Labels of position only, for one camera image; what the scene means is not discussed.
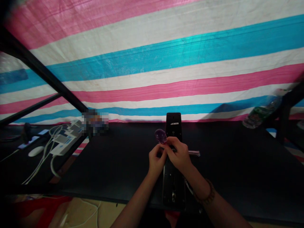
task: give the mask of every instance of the black desk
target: black desk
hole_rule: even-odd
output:
[[[57,194],[127,203],[147,174],[154,131],[164,123],[111,123],[93,137],[58,183]],[[265,129],[241,122],[183,123],[183,142],[200,173],[249,220],[304,224],[304,166]],[[186,190],[186,211],[198,205]],[[162,204],[162,176],[150,207]]]
[[[38,134],[42,130],[51,129],[52,127],[54,127],[54,125],[39,125],[37,128],[32,128],[31,132],[33,134]],[[22,129],[22,126],[5,126],[0,130],[0,137],[19,135],[21,134]],[[64,156],[56,157],[54,160],[55,170],[59,170],[63,166],[85,138],[86,136],[80,137]],[[4,194],[47,193],[47,191],[55,187],[54,185],[48,184],[54,176],[50,168],[51,155],[47,157],[44,164],[41,166],[40,171],[28,185],[20,185],[35,170],[43,155],[42,152],[35,157],[29,157],[28,153],[38,146],[45,146],[49,139],[50,135],[47,133],[47,137],[40,137],[27,148],[18,151],[0,163],[0,177],[3,184],[1,191],[4,192]],[[0,160],[13,153],[22,143],[21,138],[14,142],[0,143]]]

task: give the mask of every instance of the bracelet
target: bracelet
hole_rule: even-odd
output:
[[[213,200],[214,200],[214,197],[215,197],[215,189],[214,189],[214,187],[213,187],[213,184],[211,183],[211,181],[210,180],[208,180],[208,179],[205,179],[207,182],[208,182],[208,184],[210,185],[210,193],[209,193],[209,196],[206,198],[206,199],[199,199],[198,197],[197,197],[197,195],[194,193],[194,197],[195,197],[195,199],[200,203],[200,204],[202,204],[202,205],[208,205],[208,204],[210,204]]]

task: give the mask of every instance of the blue stripe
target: blue stripe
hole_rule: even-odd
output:
[[[304,99],[297,103],[295,107],[304,107]]]
[[[99,109],[98,112],[108,112],[112,114],[119,114],[122,116],[165,116],[167,112],[180,112],[182,115],[185,114],[199,114],[199,113],[219,113],[237,111],[254,106],[266,105],[267,96],[250,98],[246,100],[234,101],[230,103],[219,103],[219,104],[192,104],[192,105],[181,105],[181,106],[170,106],[170,107],[157,107],[157,108],[104,108]],[[44,114],[35,117],[22,118],[15,123],[36,123],[44,120],[64,118],[64,117],[79,117],[81,113],[77,109],[73,110],[62,110],[59,112]]]
[[[297,147],[296,147],[293,143],[291,143],[291,142],[284,142],[284,146],[285,146],[285,147],[292,148],[292,149],[300,150],[299,148],[297,148]]]
[[[304,15],[146,45],[48,66],[61,81],[81,81],[265,55],[304,47]],[[1,93],[44,85],[29,80],[0,86]]]
[[[266,131],[271,132],[271,133],[276,133],[276,129],[274,129],[274,128],[267,128]]]

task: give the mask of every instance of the purple object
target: purple object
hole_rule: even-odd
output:
[[[164,130],[162,129],[157,129],[154,132],[155,138],[160,142],[161,144],[166,144],[167,142],[167,136]]]

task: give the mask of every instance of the white cable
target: white cable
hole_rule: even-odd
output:
[[[184,178],[184,179],[185,179],[185,184],[186,184],[187,188],[189,189],[190,193],[193,195],[193,190],[189,187],[186,178]]]
[[[53,157],[52,157],[52,160],[51,160],[51,171],[52,171],[52,173],[54,174],[55,177],[61,178],[61,176],[59,176],[59,175],[56,173],[55,169],[54,169],[53,162],[54,162],[55,157],[57,157],[57,156],[56,156],[56,155],[53,156]]]
[[[10,155],[6,156],[4,159],[2,159],[0,162],[3,162],[5,159],[7,159],[8,157],[12,156],[14,153],[17,153],[19,151],[19,149],[15,150],[13,153],[11,153]]]
[[[94,205],[94,204],[92,204],[92,203],[89,203],[89,202],[86,202],[86,201],[84,201],[84,200],[82,200],[82,199],[81,199],[81,201],[84,202],[84,203],[87,203],[87,204],[90,204],[90,205],[96,207],[96,211],[95,211],[95,212],[94,212],[94,213],[93,213],[85,222],[83,222],[83,223],[81,223],[81,224],[79,224],[79,225],[76,225],[76,226],[71,226],[70,228],[75,228],[75,227],[82,226],[82,225],[85,224],[87,221],[89,221],[89,219],[92,218],[92,216],[95,215],[95,213],[98,211],[98,208],[99,208],[100,203],[101,203],[101,201],[100,201],[100,202],[99,202],[99,205],[96,206],[96,205]]]
[[[49,156],[50,152],[52,151],[52,149],[53,149],[53,147],[55,145],[55,141],[53,141],[51,149],[50,149],[49,153],[46,155],[48,146],[52,143],[52,139],[55,138],[61,132],[61,130],[62,130],[62,128],[63,128],[64,125],[69,126],[68,124],[65,123],[65,124],[62,124],[62,125],[54,126],[54,127],[52,127],[48,131],[48,133],[50,134],[51,138],[47,142],[46,146],[44,147],[43,156],[42,156],[40,162],[38,163],[36,169],[32,172],[32,174],[22,184],[28,184],[36,176],[36,174],[39,172],[42,164],[44,163],[44,161],[47,159],[47,157]]]

